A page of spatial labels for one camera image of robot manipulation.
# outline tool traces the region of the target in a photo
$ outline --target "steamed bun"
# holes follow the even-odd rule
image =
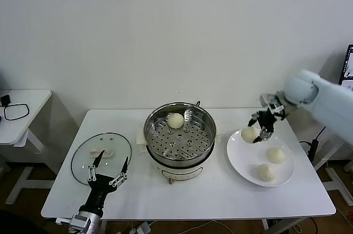
[[[268,164],[261,164],[256,170],[261,180],[271,182],[275,179],[275,173]]]
[[[259,136],[259,132],[256,128],[248,126],[242,129],[240,135],[246,143],[253,143],[255,138]]]
[[[267,150],[266,155],[271,162],[276,164],[283,163],[286,160],[286,155],[283,150],[277,147],[273,147]]]
[[[168,125],[173,129],[181,128],[184,124],[184,117],[181,114],[171,114],[167,120]]]

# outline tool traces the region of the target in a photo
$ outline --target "black wire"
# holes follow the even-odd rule
[[[312,217],[310,217],[310,219],[314,222],[314,224],[315,224],[315,234],[318,234],[318,225],[316,224],[316,222],[315,222],[315,220],[312,218]]]
[[[321,135],[321,133],[325,130],[326,126],[324,126],[321,131],[319,132],[319,134],[316,136],[315,140],[317,140],[319,138],[319,136]]]
[[[9,107],[20,106],[20,105],[26,106],[27,113],[26,113],[25,115],[22,115],[22,116],[17,117],[17,118],[7,118],[7,116],[6,116],[6,109],[9,108]],[[28,108],[28,105],[27,105],[26,103],[11,104],[11,105],[7,105],[7,106],[0,105],[0,107],[3,107],[3,108],[4,108],[4,117],[5,117],[5,119],[8,120],[8,121],[18,120],[18,119],[21,119],[21,118],[26,117],[27,115],[29,115],[29,108]]]
[[[306,143],[306,144],[308,144],[309,146],[311,146],[311,143],[308,142],[308,141],[300,141],[299,143]]]

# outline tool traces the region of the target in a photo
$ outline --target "white wall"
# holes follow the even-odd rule
[[[353,41],[352,0],[0,0],[0,75],[89,108],[257,107]]]

